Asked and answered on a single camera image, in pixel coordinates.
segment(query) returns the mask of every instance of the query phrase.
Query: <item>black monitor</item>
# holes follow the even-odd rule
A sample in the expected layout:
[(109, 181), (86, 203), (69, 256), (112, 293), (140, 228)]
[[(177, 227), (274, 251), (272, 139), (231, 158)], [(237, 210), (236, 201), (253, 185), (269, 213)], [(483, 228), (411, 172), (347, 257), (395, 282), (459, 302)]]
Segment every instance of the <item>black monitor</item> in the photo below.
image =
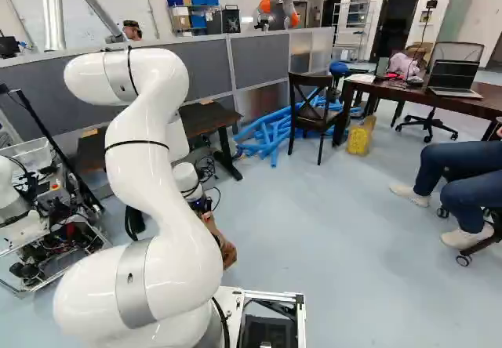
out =
[(478, 68), (479, 62), (436, 60), (427, 86), (470, 89)]
[(12, 58), (20, 53), (19, 45), (13, 36), (0, 37), (0, 56), (2, 58)]

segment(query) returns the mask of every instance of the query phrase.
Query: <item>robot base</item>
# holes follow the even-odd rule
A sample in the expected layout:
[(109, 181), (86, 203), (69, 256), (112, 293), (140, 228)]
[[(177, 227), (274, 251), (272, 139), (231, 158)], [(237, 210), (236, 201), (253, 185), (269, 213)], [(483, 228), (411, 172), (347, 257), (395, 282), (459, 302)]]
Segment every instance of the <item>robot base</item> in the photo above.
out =
[[(272, 334), (273, 339), (279, 337), (282, 341), (281, 346), (285, 348), (306, 348), (304, 295), (219, 287), (214, 298), (227, 315), (230, 348), (256, 346), (257, 341), (262, 347), (273, 347), (275, 341), (272, 341)], [(281, 314), (282, 318), (247, 315), (245, 308), (250, 303), (256, 303)], [(226, 348), (223, 338), (220, 347)]]

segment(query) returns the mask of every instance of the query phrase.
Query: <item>laptop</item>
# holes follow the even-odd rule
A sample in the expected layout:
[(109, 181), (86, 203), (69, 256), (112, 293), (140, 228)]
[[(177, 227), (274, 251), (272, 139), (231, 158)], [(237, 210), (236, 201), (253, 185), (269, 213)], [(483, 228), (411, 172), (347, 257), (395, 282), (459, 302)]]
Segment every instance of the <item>laptop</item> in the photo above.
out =
[(386, 79), (387, 75), (387, 69), (389, 67), (389, 57), (387, 56), (381, 56), (378, 59), (378, 62), (376, 63), (376, 68), (375, 68), (375, 77), (376, 79)]
[(482, 99), (471, 90), (479, 62), (467, 60), (436, 60), (427, 87), (437, 96)]

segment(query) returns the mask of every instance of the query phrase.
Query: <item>gray floor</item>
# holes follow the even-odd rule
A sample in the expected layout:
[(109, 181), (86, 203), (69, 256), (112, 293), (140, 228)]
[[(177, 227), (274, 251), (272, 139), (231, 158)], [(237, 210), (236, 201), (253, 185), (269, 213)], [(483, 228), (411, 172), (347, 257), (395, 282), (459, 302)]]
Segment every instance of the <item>gray floor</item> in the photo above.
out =
[[(478, 78), (502, 85), (497, 74)], [(437, 195), (422, 209), (388, 191), (391, 181), (413, 181), (424, 146), (420, 129), (389, 128), (394, 109), (380, 104), (365, 158), (326, 146), (317, 166), (318, 141), (297, 140), (291, 157), (282, 145), (276, 169), (268, 159), (244, 158), (237, 164), (242, 182), (219, 172), (216, 220), (238, 248), (223, 284), (304, 292), (309, 347), (500, 346), (502, 248), (480, 252), (462, 268), (439, 240), (456, 224), (436, 217)], [(407, 111), (429, 108), (410, 103)], [(480, 138), (488, 125), (439, 114), (460, 130), (460, 140)], [(449, 136), (437, 130), (434, 141)], [(114, 242), (125, 242), (123, 205), (115, 198), (106, 205)], [(147, 234), (154, 233), (150, 226)], [(0, 290), (0, 346), (82, 346), (59, 333), (52, 295), (47, 288), (18, 300)]]

